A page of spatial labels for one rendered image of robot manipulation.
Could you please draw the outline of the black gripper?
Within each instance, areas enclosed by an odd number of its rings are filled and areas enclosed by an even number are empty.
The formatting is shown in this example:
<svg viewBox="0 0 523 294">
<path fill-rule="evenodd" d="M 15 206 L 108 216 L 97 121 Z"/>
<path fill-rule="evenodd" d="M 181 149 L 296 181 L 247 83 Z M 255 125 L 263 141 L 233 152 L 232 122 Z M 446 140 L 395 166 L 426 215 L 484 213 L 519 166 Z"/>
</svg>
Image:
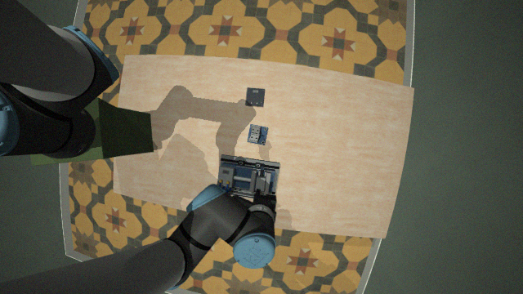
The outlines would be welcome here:
<svg viewBox="0 0 523 294">
<path fill-rule="evenodd" d="M 257 189 L 256 193 L 254 194 L 253 202 L 257 204 L 262 204 L 267 207 L 269 207 L 272 212 L 274 212 L 274 220 L 276 218 L 276 195 L 270 195 L 268 193 L 261 192 L 260 189 Z"/>
</svg>

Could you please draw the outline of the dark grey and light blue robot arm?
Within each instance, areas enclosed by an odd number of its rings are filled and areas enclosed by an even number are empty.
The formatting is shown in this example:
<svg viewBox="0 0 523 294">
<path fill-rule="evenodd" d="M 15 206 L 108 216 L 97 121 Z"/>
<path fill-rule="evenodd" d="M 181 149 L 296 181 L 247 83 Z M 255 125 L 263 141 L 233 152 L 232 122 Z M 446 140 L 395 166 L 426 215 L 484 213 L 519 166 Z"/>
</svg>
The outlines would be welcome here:
<svg viewBox="0 0 523 294">
<path fill-rule="evenodd" d="M 84 108 L 118 78 L 110 59 L 77 27 L 47 25 L 17 0 L 0 0 L 0 157 L 84 153 L 96 135 Z M 274 258 L 269 207 L 212 184 L 186 211 L 169 238 L 12 279 L 0 283 L 0 294 L 163 294 L 180 287 L 219 238 L 245 268 Z"/>
</svg>

